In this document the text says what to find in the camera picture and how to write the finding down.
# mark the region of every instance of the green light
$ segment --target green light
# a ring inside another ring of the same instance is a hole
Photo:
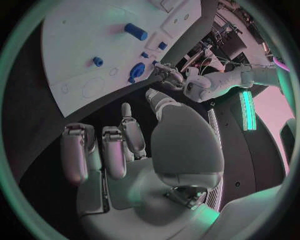
[[[239,94],[241,110],[242,110],[242,123],[243,130],[256,130],[256,115],[252,94],[250,91],[244,91]]]

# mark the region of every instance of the blue knob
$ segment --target blue knob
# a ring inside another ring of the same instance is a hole
[[[128,80],[128,81],[129,81],[131,84],[134,84],[134,83],[136,82],[136,81],[135,81],[135,78],[138,78],[138,77],[142,76],[143,73],[144,73],[144,71],[145,71],[145,64],[142,63],[142,62],[138,63],[137,65],[135,65],[135,66],[131,69],[131,71],[130,71],[130,77],[129,77],[129,80]]]
[[[103,65],[103,60],[102,58],[98,57],[98,56],[95,56],[92,61],[94,62],[94,64],[97,66],[97,67],[101,67]]]
[[[163,41],[158,45],[158,48],[161,50],[165,50],[168,44],[164,43]]]
[[[146,52],[142,52],[141,56],[144,57],[145,59],[149,58],[149,55]]]
[[[144,41],[148,37],[148,33],[146,31],[137,27],[136,25],[133,25],[132,23],[126,24],[124,30],[141,41]]]

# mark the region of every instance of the led light strip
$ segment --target led light strip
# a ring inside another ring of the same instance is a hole
[[[242,111],[242,125],[243,130],[256,130],[256,115],[255,115],[255,107],[252,98],[252,94],[250,91],[243,91],[239,93],[239,99],[241,104]]]

